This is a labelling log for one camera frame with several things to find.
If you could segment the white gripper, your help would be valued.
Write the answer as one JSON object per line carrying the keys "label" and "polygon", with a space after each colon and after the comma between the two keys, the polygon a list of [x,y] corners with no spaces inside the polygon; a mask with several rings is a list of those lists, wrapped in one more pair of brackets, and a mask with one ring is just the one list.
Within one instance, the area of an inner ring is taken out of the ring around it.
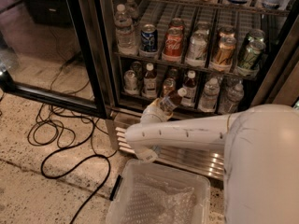
{"label": "white gripper", "polygon": [[140,122],[141,123],[160,123],[166,122],[173,117],[172,112],[165,112],[159,106],[162,98],[156,98],[143,111]]}

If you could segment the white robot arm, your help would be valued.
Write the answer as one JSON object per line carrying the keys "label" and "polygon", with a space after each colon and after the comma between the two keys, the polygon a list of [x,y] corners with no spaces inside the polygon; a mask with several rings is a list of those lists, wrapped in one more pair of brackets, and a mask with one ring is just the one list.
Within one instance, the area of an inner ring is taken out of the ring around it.
{"label": "white robot arm", "polygon": [[257,105],[230,115],[138,123],[125,132],[146,146],[224,151],[225,224],[299,224],[299,110]]}

